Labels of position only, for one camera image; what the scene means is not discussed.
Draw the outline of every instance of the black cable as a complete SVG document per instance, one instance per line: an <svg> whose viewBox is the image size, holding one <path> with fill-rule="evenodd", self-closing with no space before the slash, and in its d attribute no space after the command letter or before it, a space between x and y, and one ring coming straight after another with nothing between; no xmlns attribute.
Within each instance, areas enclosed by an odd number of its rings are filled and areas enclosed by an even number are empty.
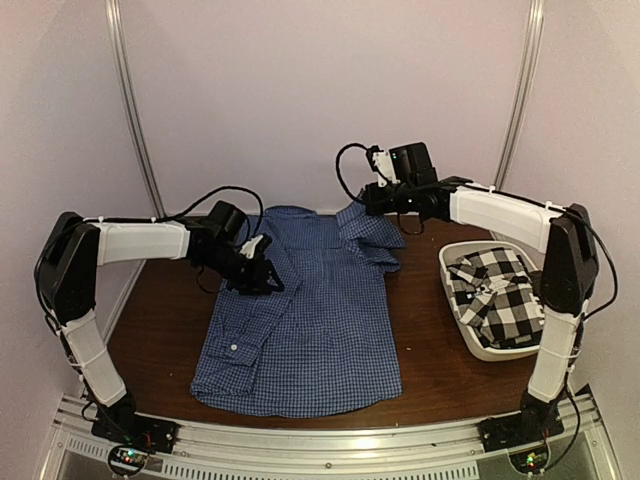
<svg viewBox="0 0 640 480"><path fill-rule="evenodd" d="M567 386L567 384L565 384L565 391L567 393L567 397L569 398L569 401L571 402L571 405L573 406L573 409L576 412L576 431L573 432L571 441L569 442L569 445L567 445L567 448L564 449L562 454L560 454L560 456L557 457L551 465L545 466L539 469L538 471L534 472L534 474L547 473L552 468L555 468L556 465L558 465L562 461L562 459L569 453L573 445L576 443L576 440L578 439L578 434L580 433L580 424L581 424L580 409L578 408L578 405L575 399L573 398L573 395L571 395L571 392L569 391L569 387Z"/></svg>
<svg viewBox="0 0 640 480"><path fill-rule="evenodd" d="M184 209L182 212L177 213L175 215L162 217L162 218L158 219L158 221L159 222L169 222L169 221L179 220L179 219L181 219L183 217L186 217L189 213L191 213L202 202L208 200L209 198L211 198L216 193L220 193L220 192L223 192L225 190L232 190L232 191L248 193L249 195L252 195L256 199L256 201L258 202L258 206L260 207L260 213L258 215L258 221L256 223L256 226L253 229L253 236L255 237L256 233L258 232L258 229L260 228L260 225L262 224L262 219L264 217L264 204L262 203L262 199L260 198L260 196L256 192L254 192L253 190L251 190L249 188L245 188L245 187L237 187L235 185L224 185L222 187L215 188L215 189L211 190L210 192L206 193L205 195L203 195L202 197L200 197L195 202L193 202L191 205L189 205L189 207Z"/></svg>
<svg viewBox="0 0 640 480"><path fill-rule="evenodd" d="M361 198L358 198L356 195L351 193L351 190L349 190L349 187L347 187L347 182L345 182L344 178L342 178L342 171L340 170L340 162L342 160L342 155L344 155L344 153L347 150L350 150L352 148L360 148L360 149L364 150L365 152L367 151L367 147L365 147L361 143L349 143L349 144L345 145L344 147L342 147L338 151L338 155L336 155L336 175L338 177L338 182L340 182L340 185L342 186L342 189L344 190L344 193L346 193L347 196L351 200L353 200L354 202L359 203L361 205L365 205L365 202Z"/></svg>

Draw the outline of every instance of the black and white checkered shirt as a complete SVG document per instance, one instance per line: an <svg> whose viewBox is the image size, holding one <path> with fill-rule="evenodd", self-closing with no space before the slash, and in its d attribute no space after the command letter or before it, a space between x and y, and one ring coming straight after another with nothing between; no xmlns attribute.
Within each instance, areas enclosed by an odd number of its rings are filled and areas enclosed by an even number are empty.
<svg viewBox="0 0 640 480"><path fill-rule="evenodd" d="M483 346L514 348L540 342L544 315L517 254L497 247L460 257L448 267L460 321Z"/></svg>

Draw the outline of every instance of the black motor joint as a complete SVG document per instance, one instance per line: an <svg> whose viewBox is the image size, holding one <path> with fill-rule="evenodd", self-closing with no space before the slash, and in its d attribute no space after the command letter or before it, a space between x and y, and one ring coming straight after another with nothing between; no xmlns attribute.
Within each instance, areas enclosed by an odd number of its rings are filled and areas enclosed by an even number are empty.
<svg viewBox="0 0 640 480"><path fill-rule="evenodd" d="M282 291L284 286L275 267L265 257L272 239L262 235L252 255L245 255L235 243L243 225L249 229L244 212L230 203L217 202L207 217L186 224L191 233L187 258L193 266L217 271L227 279L228 290L238 290L243 295Z"/></svg>

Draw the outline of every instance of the brown tabletop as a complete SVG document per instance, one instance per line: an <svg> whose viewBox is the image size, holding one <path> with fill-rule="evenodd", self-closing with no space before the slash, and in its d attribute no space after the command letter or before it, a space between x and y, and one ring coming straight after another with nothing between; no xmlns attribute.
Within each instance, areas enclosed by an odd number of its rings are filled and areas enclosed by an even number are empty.
<svg viewBox="0 0 640 480"><path fill-rule="evenodd" d="M413 219L403 220L412 229ZM109 350L142 413L225 425L279 428L365 428L418 425L518 408L534 357L485 363L462 339L444 295L438 251L448 243L490 238L486 231L431 220L406 236L403 268L386 277L389 311L404 393L342 415L315 419L251 417L199 403L189 393L215 295L195 283L186 261L147 262L115 328ZM206 272L212 290L220 283Z"/></svg>

